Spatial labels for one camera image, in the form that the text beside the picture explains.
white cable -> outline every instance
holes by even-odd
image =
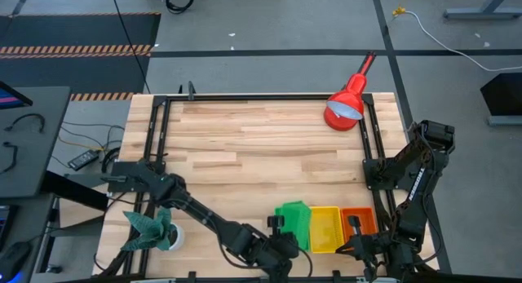
[[[507,71],[507,70],[516,70],[516,69],[522,69],[522,66],[518,66],[518,67],[507,67],[507,68],[500,68],[500,69],[488,69],[486,67],[484,67],[483,65],[481,65],[479,62],[473,60],[469,55],[466,55],[460,51],[456,51],[456,50],[452,50],[450,49],[449,47],[445,46],[444,43],[442,42],[439,42],[438,39],[434,38],[433,35],[431,35],[427,30],[424,29],[424,26],[422,26],[422,23],[421,23],[421,20],[418,18],[417,14],[413,13],[412,11],[405,11],[405,14],[410,14],[412,15],[413,17],[415,17],[415,19],[417,19],[417,22],[418,22],[418,25],[421,27],[422,31],[427,35],[429,36],[431,39],[433,39],[436,43],[438,43],[440,46],[442,46],[443,48],[445,48],[446,50],[448,51],[451,51],[455,54],[459,54],[459,55],[463,55],[465,56],[466,58],[468,58],[471,62],[475,63],[477,66],[481,67],[483,70],[485,71],[489,71],[489,72],[498,72],[498,71]]]

yellow plug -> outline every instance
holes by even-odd
[[[395,11],[393,11],[393,15],[397,17],[400,14],[406,13],[406,8],[399,6]]]

gray floor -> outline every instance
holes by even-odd
[[[0,0],[0,13],[11,12],[17,1]],[[382,0],[395,49],[440,49],[420,31],[413,17],[405,15],[392,21],[391,11],[398,1]],[[478,7],[483,1],[406,0],[403,6],[417,12],[428,31],[451,47],[522,48],[522,20],[442,19],[447,7]],[[155,51],[227,51],[231,46],[235,50],[384,49],[372,0],[196,0],[182,15],[169,14],[161,0],[118,2],[122,11],[163,13]],[[522,0],[506,0],[504,4],[522,7]],[[28,0],[22,9],[22,14],[78,12],[115,9],[111,0]],[[520,56],[476,59],[490,68],[522,65]],[[179,84],[188,80],[199,92],[335,91],[360,61],[360,56],[153,58],[147,79],[154,93],[176,92]],[[522,226],[517,223],[522,213],[518,186],[522,179],[522,128],[486,126],[488,111],[479,92],[496,73],[486,73],[462,57],[398,57],[398,64],[414,119],[456,127],[457,149],[435,193],[453,272],[522,277],[517,265],[522,259],[518,239]],[[386,57],[379,57],[370,70],[367,91],[395,91]],[[128,107],[129,102],[71,103],[66,119],[121,125]],[[70,130],[104,142],[108,129]],[[62,136],[95,145],[66,133]],[[118,137],[121,132],[114,131],[113,139]],[[57,143],[55,156],[67,161],[82,151]],[[50,169],[68,172],[55,161]],[[85,172],[98,169],[93,166]],[[64,274],[36,276],[34,281],[88,276],[96,246],[96,237],[58,242],[52,262],[64,265]]]

red lamp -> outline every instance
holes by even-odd
[[[374,60],[375,53],[368,53],[359,71],[350,77],[346,86],[326,101],[324,117],[328,126],[335,130],[346,131],[362,119],[365,105],[361,95],[366,87],[366,74]]]

plastic bin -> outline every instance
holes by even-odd
[[[333,254],[343,245],[341,212],[337,206],[311,206],[310,249],[314,254]]]
[[[297,238],[299,247],[303,250],[310,250],[310,216],[312,211],[302,201],[287,202],[282,207],[275,209],[277,215],[285,216],[285,226],[281,232],[292,232]]]
[[[350,236],[355,234],[353,232],[353,227],[348,222],[348,217],[351,215],[359,217],[359,221],[361,222],[362,234],[377,233],[377,226],[375,225],[374,211],[372,210],[372,208],[343,208],[341,209],[341,220],[343,221],[344,243],[348,242]]]

